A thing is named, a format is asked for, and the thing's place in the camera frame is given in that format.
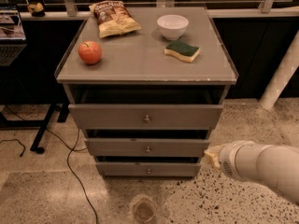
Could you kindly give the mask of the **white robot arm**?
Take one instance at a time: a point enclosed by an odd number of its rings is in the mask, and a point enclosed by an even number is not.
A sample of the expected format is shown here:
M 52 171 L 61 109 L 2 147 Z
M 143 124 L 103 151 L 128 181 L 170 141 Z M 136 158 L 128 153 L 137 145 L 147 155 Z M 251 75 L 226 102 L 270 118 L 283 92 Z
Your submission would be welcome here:
M 234 141 L 205 151 L 210 164 L 241 182 L 255 182 L 299 204 L 299 148 Z

